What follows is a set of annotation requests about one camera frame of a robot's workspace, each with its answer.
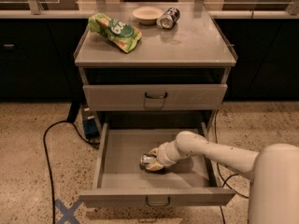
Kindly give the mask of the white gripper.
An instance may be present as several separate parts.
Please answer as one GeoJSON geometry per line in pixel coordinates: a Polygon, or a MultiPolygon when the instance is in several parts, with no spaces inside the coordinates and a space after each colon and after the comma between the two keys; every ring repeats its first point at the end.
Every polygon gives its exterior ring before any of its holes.
{"type": "Polygon", "coordinates": [[[175,141],[165,142],[153,148],[148,154],[157,156],[159,162],[146,166],[146,170],[150,172],[161,171],[164,167],[170,167],[179,161],[179,151],[175,141]]]}

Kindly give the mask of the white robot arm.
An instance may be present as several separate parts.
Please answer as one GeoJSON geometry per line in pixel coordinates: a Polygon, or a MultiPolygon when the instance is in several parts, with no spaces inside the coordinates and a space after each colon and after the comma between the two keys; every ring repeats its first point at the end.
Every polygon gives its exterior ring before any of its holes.
{"type": "Polygon", "coordinates": [[[250,181],[249,224],[299,224],[299,147],[278,143],[256,152],[183,131],[140,162],[154,172],[193,156],[204,156],[250,181]]]}

